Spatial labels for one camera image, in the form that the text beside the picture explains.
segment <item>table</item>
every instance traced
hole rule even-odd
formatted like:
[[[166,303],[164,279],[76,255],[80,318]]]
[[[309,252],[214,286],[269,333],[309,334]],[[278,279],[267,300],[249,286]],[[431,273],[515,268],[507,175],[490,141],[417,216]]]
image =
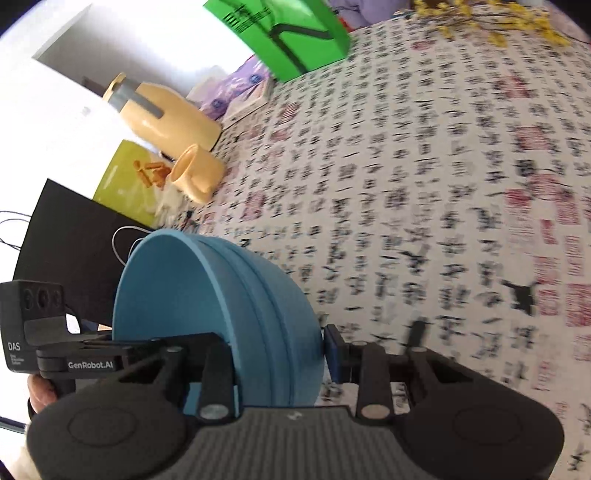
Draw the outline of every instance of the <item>table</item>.
[[[399,353],[424,317],[425,346],[558,415],[554,479],[588,478],[588,46],[449,42],[402,19],[354,38],[225,131],[213,202],[163,226],[268,258],[347,340]],[[320,402],[353,404],[355,388],[326,381]]]

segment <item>yellow kettle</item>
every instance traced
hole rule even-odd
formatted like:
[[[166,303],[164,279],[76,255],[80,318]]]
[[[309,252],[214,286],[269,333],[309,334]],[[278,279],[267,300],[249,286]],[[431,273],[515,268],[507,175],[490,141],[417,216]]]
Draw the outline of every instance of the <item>yellow kettle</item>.
[[[222,126],[174,90],[154,83],[138,83],[117,75],[103,95],[140,138],[172,158],[191,145],[210,151]]]

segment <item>screw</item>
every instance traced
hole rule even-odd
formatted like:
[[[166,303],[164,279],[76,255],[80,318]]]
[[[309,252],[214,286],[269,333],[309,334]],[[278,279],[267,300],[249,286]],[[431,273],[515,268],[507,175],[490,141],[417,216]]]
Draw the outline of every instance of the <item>screw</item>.
[[[228,416],[229,410],[226,406],[218,403],[205,405],[200,411],[199,416],[205,420],[221,420]]]

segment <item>blue bowl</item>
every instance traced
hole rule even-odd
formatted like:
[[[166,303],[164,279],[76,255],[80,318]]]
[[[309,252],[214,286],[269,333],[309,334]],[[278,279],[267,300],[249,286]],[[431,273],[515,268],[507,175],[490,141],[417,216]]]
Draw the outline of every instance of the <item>blue bowl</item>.
[[[267,352],[269,367],[271,368],[272,405],[289,407],[294,405],[294,378],[291,368],[291,358],[288,355],[287,343],[284,339],[278,313],[268,292],[259,281],[257,274],[234,250],[228,248],[227,243],[220,238],[200,236],[199,242],[209,245],[228,263],[231,264],[236,278],[242,285],[254,304],[258,327],[261,330]]]
[[[232,347],[244,405],[306,406],[316,400],[323,373],[320,328],[289,276],[222,239],[151,233],[119,282],[113,338],[204,332],[217,333]],[[194,413],[198,396],[199,385],[192,385],[187,413]]]
[[[320,325],[306,295],[282,269],[260,255],[222,238],[223,242],[246,261],[258,276],[272,300],[287,346],[294,379],[292,405],[313,405],[320,391],[324,356]]]
[[[124,268],[113,313],[115,340],[213,332],[232,347],[247,405],[272,401],[268,355],[248,293],[228,262],[197,238],[173,230],[148,235]],[[199,386],[187,399],[196,401]]]

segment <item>textured grip surface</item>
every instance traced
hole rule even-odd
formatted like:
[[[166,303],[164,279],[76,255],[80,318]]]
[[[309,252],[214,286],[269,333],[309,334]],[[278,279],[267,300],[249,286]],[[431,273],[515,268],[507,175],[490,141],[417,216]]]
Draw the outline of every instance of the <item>textured grip surface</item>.
[[[347,407],[246,408],[199,431],[154,480],[434,480],[386,428],[356,423]]]

